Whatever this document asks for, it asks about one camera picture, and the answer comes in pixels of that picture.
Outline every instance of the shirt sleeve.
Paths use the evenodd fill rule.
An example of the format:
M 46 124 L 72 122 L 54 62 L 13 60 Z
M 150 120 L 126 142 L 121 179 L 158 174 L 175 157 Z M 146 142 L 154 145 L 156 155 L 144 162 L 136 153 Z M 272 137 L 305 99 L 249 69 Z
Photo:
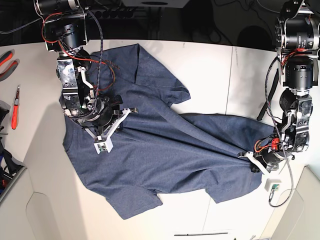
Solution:
M 156 193 L 139 186 L 102 186 L 90 190 L 104 196 L 124 220 L 162 205 Z
M 169 107 L 190 99 L 188 89 L 141 46 L 135 83 L 152 89 Z

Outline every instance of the pliers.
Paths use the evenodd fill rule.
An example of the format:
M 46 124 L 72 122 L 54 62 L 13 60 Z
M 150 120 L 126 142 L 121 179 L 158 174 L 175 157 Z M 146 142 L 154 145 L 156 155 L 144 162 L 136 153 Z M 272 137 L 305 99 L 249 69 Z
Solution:
M 2 64 L 9 61 L 13 57 L 13 55 L 14 54 L 12 51 L 7 51 L 2 57 L 0 57 L 0 67 L 2 66 Z M 6 80 L 14 72 L 17 66 L 18 62 L 14 60 L 7 70 L 0 73 L 0 82 Z

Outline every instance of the blue t-shirt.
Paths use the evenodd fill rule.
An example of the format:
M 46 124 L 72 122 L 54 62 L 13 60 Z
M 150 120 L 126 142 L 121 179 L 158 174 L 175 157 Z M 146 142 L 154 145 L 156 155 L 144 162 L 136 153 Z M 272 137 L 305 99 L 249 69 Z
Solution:
M 104 93 L 120 95 L 122 108 L 139 112 L 112 135 L 112 151 L 101 154 L 66 117 L 64 147 L 84 186 L 105 196 L 123 219 L 162 205 L 160 193 L 205 189 L 219 203 L 260 185 L 261 173 L 252 173 L 249 160 L 237 154 L 252 151 L 258 139 L 272 134 L 271 126 L 239 116 L 175 113 L 170 106 L 190 99 L 188 90 L 138 44 L 106 50 L 103 59 L 119 67 Z M 100 88 L 111 82 L 104 65 Z

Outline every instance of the white table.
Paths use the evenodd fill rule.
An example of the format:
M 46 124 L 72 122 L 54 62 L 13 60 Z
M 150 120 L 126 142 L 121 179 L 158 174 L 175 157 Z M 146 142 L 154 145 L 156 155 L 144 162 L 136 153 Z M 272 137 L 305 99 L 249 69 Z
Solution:
M 136 43 L 164 64 L 190 91 L 191 100 L 172 106 L 178 113 L 227 113 L 255 118 L 265 102 L 264 81 L 275 56 L 273 52 L 147 40 L 105 40 L 104 49 Z M 99 41 L 92 40 L 85 49 L 91 53 L 99 45 Z M 9 133 L 5 146 L 28 167 L 34 191 L 50 199 L 62 239 L 163 240 L 172 238 L 173 233 L 213 233 L 227 229 L 232 229 L 229 231 L 232 240 L 233 236 L 247 240 L 262 234 L 273 213 L 263 186 L 220 204 L 215 204 L 204 190 L 160 194 L 162 206 L 122 220 L 102 196 L 85 189 L 64 152 L 64 116 L 58 102 L 62 87 L 56 77 L 58 55 L 47 52 L 43 43 L 1 47 L 0 52 L 11 49 L 15 50 L 14 58 L 20 64 L 10 78 L 0 82 L 0 100 L 12 105 L 18 84 L 21 84 L 21 95 L 17 129 L 9 127 L 12 112 L 4 121 Z M 279 87 L 272 101 L 274 114 L 279 116 L 282 91 Z M 315 98 L 312 131 L 320 119 L 317 91 L 311 91 Z M 268 116 L 264 121 L 271 123 Z M 311 135 L 307 153 L 310 156 L 316 152 L 315 138 Z M 298 157 L 292 164 L 295 184 L 304 164 Z M 274 214 L 273 218 L 280 220 L 281 214 Z M 265 235 L 274 230 L 271 227 Z

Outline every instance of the red screwdriver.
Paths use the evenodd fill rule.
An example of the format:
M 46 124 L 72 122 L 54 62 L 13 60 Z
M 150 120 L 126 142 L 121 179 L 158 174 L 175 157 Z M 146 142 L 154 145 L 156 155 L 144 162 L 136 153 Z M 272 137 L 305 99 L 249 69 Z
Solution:
M 19 93 L 20 93 L 20 84 L 18 85 L 18 89 L 16 90 L 16 95 L 14 100 L 13 115 L 12 115 L 12 121 L 11 121 L 12 129 L 16 129 L 18 125 Z

